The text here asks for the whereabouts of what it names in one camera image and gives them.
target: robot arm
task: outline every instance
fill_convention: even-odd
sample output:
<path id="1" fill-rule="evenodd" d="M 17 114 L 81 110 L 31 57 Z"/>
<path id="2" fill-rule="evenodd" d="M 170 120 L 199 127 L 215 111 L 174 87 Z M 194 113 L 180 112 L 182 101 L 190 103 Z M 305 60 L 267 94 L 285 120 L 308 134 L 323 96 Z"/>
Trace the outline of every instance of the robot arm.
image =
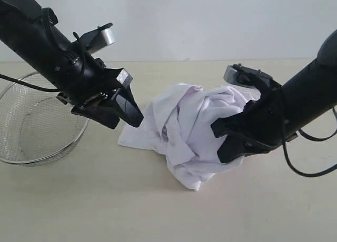
<path id="1" fill-rule="evenodd" d="M 326 39 L 316 59 L 283 86 L 268 74 L 240 64 L 229 66 L 224 78 L 234 85 L 257 88 L 261 98 L 249 101 L 241 113 L 219 118 L 211 125 L 216 137 L 227 135 L 217 152 L 222 163 L 269 153 L 283 145 L 288 164 L 298 174 L 316 177 L 337 169 L 334 166 L 316 174 L 299 172 L 290 164 L 285 148 L 285 142 L 295 139 L 297 131 L 313 141 L 329 138 L 313 138 L 301 128 L 337 105 L 337 31 Z"/>
<path id="2" fill-rule="evenodd" d="M 138 127 L 143 119 L 125 69 L 108 69 L 91 53 L 113 43 L 112 24 L 70 42 L 50 8 L 35 0 L 0 0 L 0 40 L 48 79 L 72 113 L 114 129 L 120 118 Z"/>

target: basket rim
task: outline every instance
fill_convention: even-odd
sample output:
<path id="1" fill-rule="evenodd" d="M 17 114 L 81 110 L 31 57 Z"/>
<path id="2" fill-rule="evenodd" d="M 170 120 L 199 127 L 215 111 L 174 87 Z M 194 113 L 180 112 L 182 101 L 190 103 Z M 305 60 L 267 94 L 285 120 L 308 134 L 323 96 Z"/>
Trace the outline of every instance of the basket rim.
<path id="1" fill-rule="evenodd" d="M 36 75 L 36 74 L 40 74 L 39 72 L 32 72 L 32 73 L 29 73 L 29 74 L 26 74 L 22 77 L 20 77 L 18 80 L 24 80 L 30 76 L 33 76 L 33 75 Z M 9 84 L 1 93 L 0 93 L 0 100 L 1 98 L 3 98 L 3 96 L 6 94 L 6 92 L 11 88 L 13 87 L 14 85 L 16 85 L 17 83 L 11 83 Z M 52 154 L 49 154 L 45 157 L 42 157 L 42 158 L 39 158 L 39 159 L 34 159 L 34 160 L 27 160 L 27 161 L 23 161 L 23 160 L 20 160 L 20 161 L 10 161 L 8 159 L 4 159 L 4 158 L 1 158 L 0 157 L 0 162 L 4 162 L 4 163 L 7 163 L 7 164 L 17 164 L 17 165 L 24 165 L 24 164 L 33 164 L 33 163 L 37 163 L 37 162 L 41 162 L 41 161 L 44 161 L 46 159 L 50 159 L 50 158 L 53 158 L 54 156 L 60 154 L 61 152 L 63 152 L 65 149 L 67 149 L 70 145 L 72 145 L 73 143 L 77 142 L 78 139 L 83 135 L 84 131 L 86 130 L 88 124 L 89 124 L 89 119 L 86 118 L 85 122 L 84 122 L 84 125 L 81 129 L 81 131 L 78 133 L 78 135 L 70 142 L 68 143 L 66 146 L 64 146 L 63 148 L 61 148 L 60 150 L 52 153 Z"/>

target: metal basket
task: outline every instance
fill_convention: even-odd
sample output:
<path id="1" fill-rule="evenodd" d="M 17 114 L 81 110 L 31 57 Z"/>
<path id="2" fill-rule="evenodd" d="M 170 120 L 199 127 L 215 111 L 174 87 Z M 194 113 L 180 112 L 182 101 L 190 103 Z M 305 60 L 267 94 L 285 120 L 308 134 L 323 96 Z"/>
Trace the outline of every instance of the metal basket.
<path id="1" fill-rule="evenodd" d="M 55 88 L 39 73 L 20 80 Z M 71 114 L 55 93 L 13 83 L 0 95 L 0 161 L 40 166 L 59 160 L 76 146 L 87 124 L 87 118 Z"/>

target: mesh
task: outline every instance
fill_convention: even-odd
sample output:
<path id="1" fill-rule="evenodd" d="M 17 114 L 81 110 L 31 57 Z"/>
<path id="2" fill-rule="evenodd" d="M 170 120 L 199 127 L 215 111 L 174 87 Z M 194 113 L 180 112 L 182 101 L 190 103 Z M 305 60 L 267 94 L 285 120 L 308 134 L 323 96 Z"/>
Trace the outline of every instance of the mesh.
<path id="1" fill-rule="evenodd" d="M 22 80 L 55 88 L 38 73 Z M 64 157 L 75 147 L 88 122 L 87 118 L 72 115 L 71 109 L 55 93 L 19 84 L 9 86 L 0 98 L 0 159 L 43 165 Z"/>

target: table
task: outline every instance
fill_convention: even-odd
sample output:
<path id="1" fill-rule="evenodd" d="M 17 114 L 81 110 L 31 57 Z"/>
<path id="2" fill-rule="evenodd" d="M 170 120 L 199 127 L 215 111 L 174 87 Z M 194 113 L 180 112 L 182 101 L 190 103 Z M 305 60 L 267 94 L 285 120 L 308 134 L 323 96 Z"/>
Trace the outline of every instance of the table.
<path id="1" fill-rule="evenodd" d="M 242 60 L 281 84 L 310 59 Z M 237 62 L 108 63 L 125 67 L 140 106 L 169 85 L 224 85 Z M 24 63 L 0 64 L 0 73 L 31 72 Z M 0 88 L 8 83 L 0 82 Z M 116 144 L 123 123 L 110 130 L 91 121 L 78 146 L 41 167 L 0 164 L 1 241 L 333 241 L 337 235 L 337 173 L 302 178 L 281 149 L 247 158 L 218 174 L 199 192 L 185 189 L 155 152 Z M 332 113 L 305 129 L 317 137 L 334 131 Z M 316 172 L 336 163 L 335 139 L 289 144 L 296 167 Z"/>

